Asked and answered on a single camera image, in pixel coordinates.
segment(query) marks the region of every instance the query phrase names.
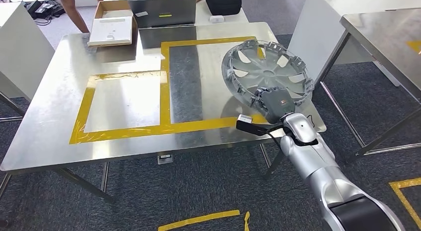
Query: metal table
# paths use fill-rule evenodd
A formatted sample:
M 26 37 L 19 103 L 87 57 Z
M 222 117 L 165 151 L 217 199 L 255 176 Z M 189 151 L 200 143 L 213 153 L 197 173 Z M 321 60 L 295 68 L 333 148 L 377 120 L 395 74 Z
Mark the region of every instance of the metal table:
M 421 143 L 416 143 L 374 149 L 400 128 L 419 117 L 421 108 L 366 144 L 323 82 L 345 44 L 353 36 L 419 103 L 421 98 L 421 9 L 349 14 L 342 17 L 341 24 L 346 29 L 342 36 L 342 42 L 336 48 L 326 69 L 320 74 L 317 81 L 320 82 L 361 145 L 361 149 L 355 153 L 355 157 L 421 147 Z
M 141 29 L 128 46 L 88 48 L 88 37 L 61 40 L 1 170 L 54 170 L 113 202 L 106 194 L 109 161 L 271 141 L 234 128 L 239 113 L 265 120 L 237 102 L 221 75 L 234 45 L 276 41 L 266 23 Z M 300 110 L 317 131 L 326 130 L 310 100 Z M 68 168 L 100 162 L 101 189 Z

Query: black bag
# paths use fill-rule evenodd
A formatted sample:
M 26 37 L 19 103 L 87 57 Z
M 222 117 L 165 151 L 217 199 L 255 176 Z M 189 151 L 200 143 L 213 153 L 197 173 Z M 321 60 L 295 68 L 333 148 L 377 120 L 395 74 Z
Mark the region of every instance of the black bag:
M 212 15 L 234 15 L 241 9 L 241 0 L 206 0 Z

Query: robotic arm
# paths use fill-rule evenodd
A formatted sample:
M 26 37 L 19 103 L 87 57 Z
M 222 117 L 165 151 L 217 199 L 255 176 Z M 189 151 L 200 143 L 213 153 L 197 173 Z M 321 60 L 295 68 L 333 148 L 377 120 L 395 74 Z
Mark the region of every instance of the robotic arm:
M 350 182 L 320 134 L 295 106 L 286 89 L 258 88 L 255 106 L 272 124 L 252 124 L 240 115 L 236 127 L 259 136 L 283 129 L 280 149 L 309 184 L 319 204 L 324 224 L 332 231 L 403 231 L 397 216 L 382 202 Z

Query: cardboard box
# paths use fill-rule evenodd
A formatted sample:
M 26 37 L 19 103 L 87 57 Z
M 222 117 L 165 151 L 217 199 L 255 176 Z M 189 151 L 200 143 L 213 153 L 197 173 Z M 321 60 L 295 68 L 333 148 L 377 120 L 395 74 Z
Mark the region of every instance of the cardboard box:
M 138 25 L 127 0 L 100 1 L 88 46 L 130 45 Z

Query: yellow tape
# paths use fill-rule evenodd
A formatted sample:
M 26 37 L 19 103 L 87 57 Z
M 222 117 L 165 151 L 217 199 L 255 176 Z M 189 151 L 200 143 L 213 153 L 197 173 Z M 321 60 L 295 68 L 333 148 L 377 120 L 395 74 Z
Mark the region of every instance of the yellow tape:
M 204 222 L 204 221 L 208 221 L 208 220 L 237 216 L 237 215 L 240 215 L 239 210 L 231 210 L 231 211 L 214 213 L 214 214 L 210 214 L 210 215 L 195 217 L 195 218 L 191 218 L 191 219 L 187 219 L 187 220 L 183 220 L 183 221 L 178 221 L 178 222 L 175 222 L 175 223 L 172 223 L 172 224 L 160 226 L 160 227 L 158 227 L 158 231 L 172 230 L 172 229 L 176 229 L 176 228 L 183 227 L 183 226 L 186 226 L 186 225 L 196 224 L 196 223 L 200 223 L 200 222 Z
M 263 48 L 258 47 L 257 48 L 257 57 L 259 59 L 264 59 L 265 58 L 265 53 L 263 52 Z
M 73 132 L 70 137 L 70 144 L 79 143 L 79 136 L 85 130 L 86 121 L 88 120 L 89 110 L 91 109 L 95 88 L 88 87 L 83 95 L 82 103 L 74 123 Z
M 250 212 L 246 212 L 246 217 L 244 217 L 244 231 L 250 231 L 249 230 L 249 218 L 250 218 Z
M 159 123 L 163 125 L 171 124 L 170 111 L 170 48 L 161 43 L 161 54 L 163 60 L 161 61 L 162 83 L 160 88 L 160 108 L 159 108 Z
M 421 41 L 407 41 L 407 45 L 421 55 Z
M 93 75 L 89 78 L 87 89 L 83 95 L 79 112 L 77 114 L 76 122 L 73 127 L 73 132 L 70 137 L 70 144 L 87 143 L 94 141 L 104 141 L 111 139 L 132 138 L 151 135 L 163 135 L 173 133 L 194 132 L 218 128 L 226 128 L 235 126 L 236 117 L 208 119 L 203 121 L 191 121 L 184 123 L 171 123 L 170 111 L 170 77 L 169 77 L 169 51 L 170 47 L 174 46 L 193 46 L 203 44 L 242 42 L 245 40 L 256 39 L 255 37 L 234 37 L 222 39 L 207 39 L 207 40 L 192 40 L 192 41 L 172 41 L 161 43 L 161 54 L 163 60 L 161 61 L 160 71 L 144 71 L 144 72 L 130 72 L 130 73 L 115 73 L 115 74 L 101 74 Z M 108 79 L 122 79 L 128 77 L 140 77 L 143 75 L 150 75 L 150 73 L 159 73 L 160 79 L 160 115 L 159 125 L 114 129 L 97 132 L 84 132 L 88 114 L 92 105 L 93 96 L 95 93 L 95 86 L 98 81 Z M 254 123 L 267 123 L 266 119 L 260 114 L 252 115 Z
M 411 179 L 411 180 L 403 180 L 403 181 L 397 181 L 397 182 L 390 182 L 389 185 L 392 187 L 393 191 L 395 191 L 396 195 L 401 200 L 402 204 L 405 206 L 408 213 L 414 219 L 418 228 L 421 230 L 421 219 L 420 219 L 420 217 L 415 212 L 415 210 L 412 208 L 411 204 L 408 202 L 408 200 L 406 199 L 406 197 L 404 196 L 404 194 L 400 190 L 402 188 L 406 188 L 406 187 L 410 187 L 410 186 L 421 185 L 421 178 L 416 178 L 416 179 Z

